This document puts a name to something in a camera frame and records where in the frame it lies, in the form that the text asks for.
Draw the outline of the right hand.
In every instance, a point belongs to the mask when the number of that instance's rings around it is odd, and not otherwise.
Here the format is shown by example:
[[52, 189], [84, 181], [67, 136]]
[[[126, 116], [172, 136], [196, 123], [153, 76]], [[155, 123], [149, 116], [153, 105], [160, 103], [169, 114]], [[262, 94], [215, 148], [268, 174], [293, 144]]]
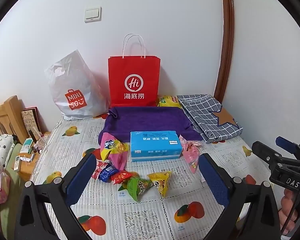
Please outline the right hand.
[[[285, 224], [286, 219], [290, 213], [290, 210], [294, 204], [295, 193], [288, 189], [284, 190], [284, 196], [281, 199], [281, 209], [279, 210], [279, 219], [280, 219], [280, 228]], [[296, 211], [293, 212], [290, 221], [288, 222], [283, 235], [287, 235], [290, 231], [295, 228], [295, 221], [298, 217], [298, 213]]]

